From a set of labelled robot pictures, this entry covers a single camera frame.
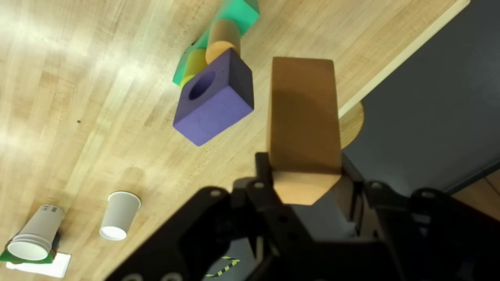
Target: paper cup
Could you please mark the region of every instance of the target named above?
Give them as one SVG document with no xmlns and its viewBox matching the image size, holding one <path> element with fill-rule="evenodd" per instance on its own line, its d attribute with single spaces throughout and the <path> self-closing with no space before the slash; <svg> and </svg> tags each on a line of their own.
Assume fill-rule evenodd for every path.
<svg viewBox="0 0 500 281">
<path fill-rule="evenodd" d="M 61 225 L 64 211 L 54 205 L 43 205 L 23 229 L 12 239 L 7 250 L 14 256 L 28 260 L 45 259 L 52 248 L 52 241 Z"/>
<path fill-rule="evenodd" d="M 108 197 L 107 201 L 107 209 L 99 233 L 108 240 L 123 240 L 127 237 L 127 232 L 141 207 L 141 199 L 130 192 L 116 191 Z"/>
</svg>

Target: wooden table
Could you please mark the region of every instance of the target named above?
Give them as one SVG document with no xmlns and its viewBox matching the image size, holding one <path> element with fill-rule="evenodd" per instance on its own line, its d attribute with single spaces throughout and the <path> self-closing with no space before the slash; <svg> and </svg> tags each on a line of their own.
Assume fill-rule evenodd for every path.
<svg viewBox="0 0 500 281">
<path fill-rule="evenodd" d="M 468 2 L 261 0 L 242 40 L 255 111 L 196 147 L 172 127 L 171 80 L 218 1 L 1 1 L 0 243 L 40 205 L 59 205 L 66 279 L 102 280 L 199 188 L 254 174 L 272 57 L 332 59 L 343 116 Z M 116 190 L 143 206 L 129 237 L 111 242 L 99 226 Z M 45 280 L 4 265 L 0 276 Z"/>
</svg>

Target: foam block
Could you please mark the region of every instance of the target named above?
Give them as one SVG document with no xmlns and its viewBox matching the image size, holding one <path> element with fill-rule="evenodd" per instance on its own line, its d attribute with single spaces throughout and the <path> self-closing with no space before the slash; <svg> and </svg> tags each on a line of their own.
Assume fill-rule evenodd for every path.
<svg viewBox="0 0 500 281">
<path fill-rule="evenodd" d="M 201 146 L 253 110 L 252 71 L 228 49 L 182 88 L 173 127 Z"/>
<path fill-rule="evenodd" d="M 233 20 L 239 27 L 239 33 L 243 36 L 247 33 L 250 27 L 254 25 L 259 18 L 259 15 L 260 11 L 257 0 L 223 0 L 222 6 L 220 7 L 217 15 L 214 17 L 212 23 L 218 19 Z M 212 23 L 210 23 L 198 41 L 194 45 L 189 46 L 180 57 L 172 79 L 175 84 L 181 85 L 188 57 L 191 52 L 197 49 L 207 48 Z"/>
<path fill-rule="evenodd" d="M 312 205 L 341 177 L 333 62 L 275 57 L 269 98 L 274 189 L 285 204 Z"/>
<path fill-rule="evenodd" d="M 206 49 L 196 49 L 193 50 L 189 57 L 187 58 L 186 70 L 184 71 L 184 76 L 180 83 L 180 87 L 183 88 L 184 85 L 193 79 L 200 71 L 207 67 Z"/>
<path fill-rule="evenodd" d="M 231 19 L 216 20 L 210 28 L 208 46 L 206 47 L 206 63 L 210 64 L 228 49 L 241 55 L 240 29 Z"/>
</svg>

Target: purple foam block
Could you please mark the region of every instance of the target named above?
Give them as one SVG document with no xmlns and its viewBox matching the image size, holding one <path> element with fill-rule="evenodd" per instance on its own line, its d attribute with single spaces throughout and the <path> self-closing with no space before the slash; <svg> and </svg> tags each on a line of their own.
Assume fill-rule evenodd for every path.
<svg viewBox="0 0 500 281">
<path fill-rule="evenodd" d="M 201 146 L 253 110 L 252 71 L 229 49 L 184 85 L 173 127 Z"/>
</svg>

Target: yellow cylinder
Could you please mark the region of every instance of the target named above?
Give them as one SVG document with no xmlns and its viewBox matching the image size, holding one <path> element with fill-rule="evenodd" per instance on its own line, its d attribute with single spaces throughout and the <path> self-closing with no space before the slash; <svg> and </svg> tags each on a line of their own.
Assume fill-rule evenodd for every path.
<svg viewBox="0 0 500 281">
<path fill-rule="evenodd" d="M 193 50 L 187 57 L 186 69 L 180 82 L 180 88 L 195 77 L 200 71 L 207 67 L 207 60 L 205 59 L 206 49 Z"/>
<path fill-rule="evenodd" d="M 240 55 L 240 38 L 240 28 L 236 22 L 228 18 L 216 20 L 210 28 L 208 47 L 206 48 L 206 63 L 211 64 L 228 49 L 233 49 Z"/>
</svg>

